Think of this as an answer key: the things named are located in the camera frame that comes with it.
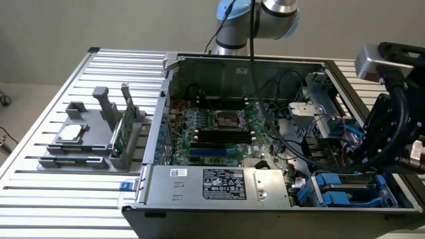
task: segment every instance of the metal panel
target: metal panel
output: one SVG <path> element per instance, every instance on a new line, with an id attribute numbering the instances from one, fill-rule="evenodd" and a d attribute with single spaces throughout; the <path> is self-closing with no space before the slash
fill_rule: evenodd
<path id="1" fill-rule="evenodd" d="M 0 238 L 137 238 L 117 210 L 117 188 L 121 181 L 140 174 L 156 96 L 164 80 L 163 58 L 161 52 L 113 49 L 87 54 L 0 168 Z M 385 88 L 356 78 L 352 60 L 337 59 L 336 64 L 370 107 Z M 140 158 L 131 171 L 120 175 L 39 172 L 36 157 L 44 154 L 45 144 L 67 119 L 65 103 L 83 101 L 88 109 L 100 109 L 91 92 L 96 86 L 107 86 L 111 101 L 124 110 L 120 92 L 124 82 L 129 83 L 135 104 L 148 113 L 148 125 L 137 143 Z M 124 199 L 133 196 L 135 193 L 125 193 Z"/>

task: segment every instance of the motherboard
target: motherboard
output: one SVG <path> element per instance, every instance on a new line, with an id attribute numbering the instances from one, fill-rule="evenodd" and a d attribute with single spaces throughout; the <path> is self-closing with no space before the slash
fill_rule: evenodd
<path id="1" fill-rule="evenodd" d="M 257 102 L 234 107 L 203 107 L 189 102 L 172 110 L 173 165 L 253 166 L 274 156 L 280 143 L 266 135 L 265 118 Z"/>

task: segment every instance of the warning label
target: warning label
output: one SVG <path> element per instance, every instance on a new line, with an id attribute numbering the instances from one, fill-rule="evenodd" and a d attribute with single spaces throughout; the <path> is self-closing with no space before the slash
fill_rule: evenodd
<path id="1" fill-rule="evenodd" d="M 203 196 L 216 200 L 246 200 L 244 170 L 204 169 Z"/>

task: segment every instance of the green circuit board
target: green circuit board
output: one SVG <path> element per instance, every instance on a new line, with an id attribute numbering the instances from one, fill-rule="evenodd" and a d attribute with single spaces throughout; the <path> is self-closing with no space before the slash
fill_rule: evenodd
<path id="1" fill-rule="evenodd" d="M 264 121 L 258 108 L 253 105 L 246 108 L 240 114 L 240 119 L 244 123 L 252 121 L 244 128 L 234 127 L 233 123 L 225 121 L 215 121 L 215 117 L 219 114 L 233 114 L 238 111 L 213 111 L 199 109 L 196 107 L 183 107 L 180 110 L 180 127 L 175 132 L 173 141 L 173 165 L 211 165 L 211 166 L 240 166 L 241 162 L 246 158 L 260 158 L 264 153 L 264 157 L 270 157 L 270 145 L 273 148 L 278 148 L 278 143 L 265 134 Z M 197 155 L 199 161 L 193 162 L 191 158 L 191 143 L 197 142 L 195 140 L 195 130 L 246 130 L 253 131 L 256 140 L 252 144 L 248 143 L 228 143 L 227 144 L 227 156 L 216 155 Z"/>

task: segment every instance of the black ram slot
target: black ram slot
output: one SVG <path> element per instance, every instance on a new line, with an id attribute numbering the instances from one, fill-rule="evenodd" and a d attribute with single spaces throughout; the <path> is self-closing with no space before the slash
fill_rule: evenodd
<path id="1" fill-rule="evenodd" d="M 201 143 L 250 143 L 249 131 L 215 131 L 200 130 L 199 142 Z"/>
<path id="2" fill-rule="evenodd" d="M 212 108 L 215 110 L 241 110 L 245 108 L 245 101 L 242 99 L 233 100 L 233 101 L 224 101 L 217 99 L 201 99 L 199 104 L 200 109 L 208 109 Z"/>
<path id="3" fill-rule="evenodd" d="M 191 148 L 225 148 L 225 143 L 191 143 Z"/>

